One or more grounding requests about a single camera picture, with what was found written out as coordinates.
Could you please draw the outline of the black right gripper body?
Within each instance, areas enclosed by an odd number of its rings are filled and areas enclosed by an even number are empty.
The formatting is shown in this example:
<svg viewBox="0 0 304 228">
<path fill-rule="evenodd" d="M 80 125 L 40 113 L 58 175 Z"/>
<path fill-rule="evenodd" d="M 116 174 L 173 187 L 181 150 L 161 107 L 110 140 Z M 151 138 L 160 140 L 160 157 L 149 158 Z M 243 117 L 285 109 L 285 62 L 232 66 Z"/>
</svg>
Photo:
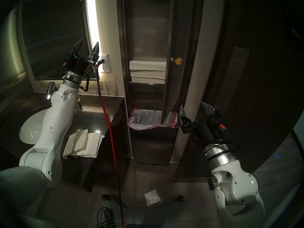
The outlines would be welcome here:
<svg viewBox="0 0 304 228">
<path fill-rule="evenodd" d="M 189 118 L 179 118 L 179 126 L 183 134 L 194 133 L 197 139 L 195 143 L 200 143 L 204 146 L 209 144 L 228 144 L 228 140 L 224 138 L 224 130 L 220 129 L 223 126 L 223 117 L 219 111 L 209 116 L 205 122 L 191 121 Z"/>
</svg>

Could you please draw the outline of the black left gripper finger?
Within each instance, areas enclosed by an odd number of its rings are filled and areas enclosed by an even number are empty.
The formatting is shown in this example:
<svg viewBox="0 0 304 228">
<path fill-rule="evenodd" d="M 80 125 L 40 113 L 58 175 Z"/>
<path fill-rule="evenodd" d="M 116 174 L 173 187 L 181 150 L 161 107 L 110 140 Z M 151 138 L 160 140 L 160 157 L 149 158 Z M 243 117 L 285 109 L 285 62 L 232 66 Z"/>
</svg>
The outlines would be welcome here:
<svg viewBox="0 0 304 228">
<path fill-rule="evenodd" d="M 88 56 L 88 59 L 93 62 L 98 62 L 99 59 L 99 42 L 96 42 L 94 48 L 92 49 L 92 52 Z"/>
<path fill-rule="evenodd" d="M 77 41 L 77 42 L 74 44 L 74 46 L 72 46 L 72 48 L 71 48 L 71 54 L 72 54 L 72 55 L 79 55 L 80 49 L 81 49 L 81 47 L 82 47 L 84 41 L 85 41 L 85 38 L 82 38 L 82 39 L 80 39 L 79 41 Z"/>
</svg>

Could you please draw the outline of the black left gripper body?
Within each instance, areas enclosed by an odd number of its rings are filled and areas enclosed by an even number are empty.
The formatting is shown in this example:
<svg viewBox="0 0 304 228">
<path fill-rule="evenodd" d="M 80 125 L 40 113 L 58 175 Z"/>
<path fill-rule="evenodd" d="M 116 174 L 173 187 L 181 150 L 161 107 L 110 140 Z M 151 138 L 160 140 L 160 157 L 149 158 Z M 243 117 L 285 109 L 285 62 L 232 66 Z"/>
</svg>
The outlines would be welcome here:
<svg viewBox="0 0 304 228">
<path fill-rule="evenodd" d="M 89 65 L 95 66 L 99 58 L 98 54 L 91 53 L 88 58 L 75 56 L 73 54 L 66 55 L 66 68 L 68 71 L 76 73 L 80 76 L 85 75 L 85 71 Z"/>
</svg>

